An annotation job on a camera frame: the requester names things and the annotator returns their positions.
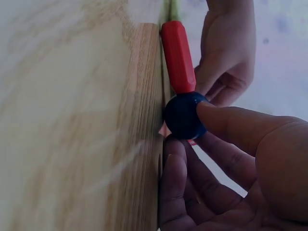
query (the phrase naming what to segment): wood grain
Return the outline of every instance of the wood grain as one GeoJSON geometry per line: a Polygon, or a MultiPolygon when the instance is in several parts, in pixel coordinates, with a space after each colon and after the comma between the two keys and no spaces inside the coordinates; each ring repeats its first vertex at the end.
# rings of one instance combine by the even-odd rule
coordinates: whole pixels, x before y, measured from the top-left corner
{"type": "Polygon", "coordinates": [[[0,230],[156,230],[161,2],[28,2],[0,29],[0,230]]]}

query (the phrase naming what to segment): finger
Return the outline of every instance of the finger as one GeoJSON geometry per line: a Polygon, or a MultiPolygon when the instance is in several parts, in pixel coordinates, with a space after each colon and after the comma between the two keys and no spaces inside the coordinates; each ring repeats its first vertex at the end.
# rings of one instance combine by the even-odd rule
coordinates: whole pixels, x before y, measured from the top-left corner
{"type": "Polygon", "coordinates": [[[169,135],[164,142],[163,145],[163,166],[169,156],[169,154],[176,155],[180,158],[182,158],[187,163],[186,158],[186,151],[184,145],[181,143],[181,141],[175,139],[173,135],[169,135]]]}
{"type": "Polygon", "coordinates": [[[212,99],[218,95],[218,93],[223,90],[225,88],[225,85],[220,81],[220,79],[218,79],[213,86],[211,87],[211,89],[207,92],[207,94],[205,95],[206,99],[211,102],[212,99]]]}
{"type": "Polygon", "coordinates": [[[186,213],[183,199],[187,169],[184,160],[169,155],[160,185],[159,227],[161,231],[188,231],[196,226],[186,213]]]}
{"type": "MultiPolygon", "coordinates": [[[[172,135],[168,136],[164,143],[164,153],[172,153],[186,162],[186,150],[182,142],[187,141],[179,141],[173,138],[172,135]]],[[[197,225],[210,220],[215,215],[210,209],[199,203],[195,189],[188,178],[183,197],[187,214],[197,225]]]]}
{"type": "Polygon", "coordinates": [[[231,224],[224,224],[222,222],[205,222],[192,231],[205,231],[205,230],[215,230],[215,231],[230,231],[230,230],[237,230],[236,227],[234,227],[231,224]]]}
{"type": "Polygon", "coordinates": [[[288,123],[301,121],[238,107],[218,108],[205,102],[198,104],[197,114],[209,132],[252,156],[256,156],[258,144],[267,134],[288,123]]]}
{"type": "Polygon", "coordinates": [[[238,185],[248,191],[257,179],[255,158],[210,132],[195,140],[199,147],[238,185]]]}
{"type": "Polygon", "coordinates": [[[191,146],[186,147],[186,154],[188,176],[209,209],[219,215],[241,202],[243,198],[232,189],[220,184],[191,146]]]}
{"type": "Polygon", "coordinates": [[[187,214],[194,220],[196,225],[202,224],[215,216],[209,208],[199,203],[195,189],[189,178],[186,181],[184,200],[187,214]]]}
{"type": "Polygon", "coordinates": [[[211,25],[213,24],[213,22],[218,18],[219,14],[214,13],[212,11],[208,11],[206,13],[206,16],[204,18],[204,22],[203,22],[203,28],[202,28],[202,34],[201,34],[201,60],[200,63],[203,62],[204,58],[205,58],[205,54],[206,54],[206,38],[208,35],[208,31],[211,27],[211,25]]]}
{"type": "Polygon", "coordinates": [[[216,107],[230,106],[243,91],[225,86],[210,102],[216,107]]]}
{"type": "Polygon", "coordinates": [[[206,95],[218,78],[232,68],[234,58],[227,51],[208,54],[196,72],[196,91],[206,95]]]}

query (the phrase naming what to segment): palm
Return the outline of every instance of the palm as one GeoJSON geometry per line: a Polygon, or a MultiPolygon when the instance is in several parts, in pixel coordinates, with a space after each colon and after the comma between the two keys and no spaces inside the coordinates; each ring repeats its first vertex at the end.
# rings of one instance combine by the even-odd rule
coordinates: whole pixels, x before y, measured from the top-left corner
{"type": "Polygon", "coordinates": [[[220,184],[186,141],[168,138],[164,153],[173,155],[166,162],[161,182],[162,231],[279,230],[281,227],[296,227],[275,217],[268,209],[257,181],[254,157],[210,133],[197,143],[248,194],[242,198],[220,184]]]}

